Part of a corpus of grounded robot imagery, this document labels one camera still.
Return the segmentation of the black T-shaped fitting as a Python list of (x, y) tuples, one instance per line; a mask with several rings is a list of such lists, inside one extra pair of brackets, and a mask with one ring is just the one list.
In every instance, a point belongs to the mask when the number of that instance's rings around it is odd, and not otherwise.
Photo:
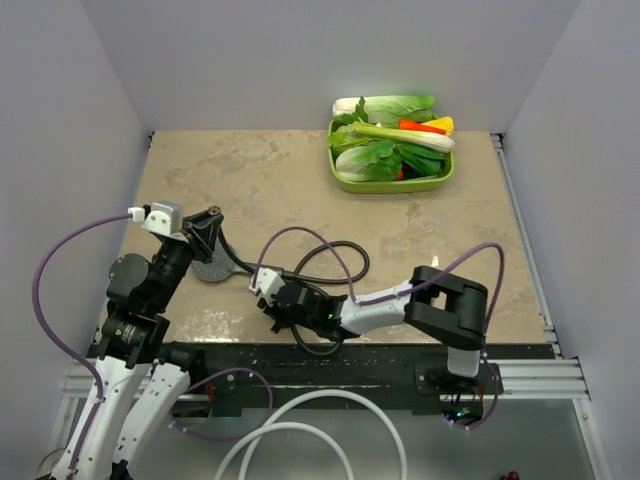
[(273, 325), (271, 327), (271, 331), (273, 333), (279, 333), (281, 330), (288, 329), (294, 324), (295, 324), (294, 321), (287, 318), (273, 318)]

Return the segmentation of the grey shower head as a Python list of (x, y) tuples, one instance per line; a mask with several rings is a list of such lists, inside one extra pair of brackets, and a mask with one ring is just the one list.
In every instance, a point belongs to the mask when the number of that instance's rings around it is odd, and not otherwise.
[(221, 283), (233, 275), (252, 275), (255, 265), (241, 260), (233, 247), (217, 247), (209, 263), (194, 261), (191, 265), (196, 278), (205, 283)]

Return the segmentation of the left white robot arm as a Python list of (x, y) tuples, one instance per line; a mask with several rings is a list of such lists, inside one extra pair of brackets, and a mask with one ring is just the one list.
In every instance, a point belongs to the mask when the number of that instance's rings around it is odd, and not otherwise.
[(223, 222), (219, 207), (184, 216), (178, 204), (131, 207), (124, 219), (160, 242), (151, 259), (117, 258), (109, 271), (89, 397), (53, 479), (129, 479), (144, 448), (184, 392), (207, 380), (203, 354), (164, 344), (166, 308), (193, 262), (209, 263)]

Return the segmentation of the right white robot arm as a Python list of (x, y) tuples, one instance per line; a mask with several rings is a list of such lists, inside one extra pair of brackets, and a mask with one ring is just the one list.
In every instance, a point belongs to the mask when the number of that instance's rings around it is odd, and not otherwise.
[(481, 380), (488, 290), (477, 282), (421, 266), (395, 287), (351, 298), (261, 268), (249, 291), (274, 321), (274, 331), (296, 325), (339, 343), (406, 324), (447, 348), (445, 379), (452, 390), (469, 392)]

